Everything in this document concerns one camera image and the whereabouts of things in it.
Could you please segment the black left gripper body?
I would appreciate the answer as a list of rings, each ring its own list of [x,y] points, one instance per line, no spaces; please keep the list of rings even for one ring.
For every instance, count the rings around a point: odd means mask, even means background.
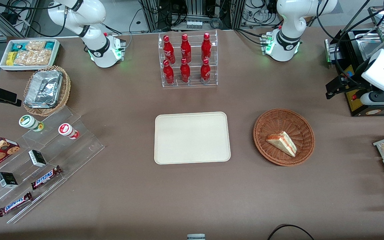
[[[352,91],[356,91],[352,95],[362,97],[371,90],[371,85],[361,77],[355,78],[352,76],[351,80],[350,77],[341,76],[340,79],[343,84],[340,88],[341,93],[352,93]]]

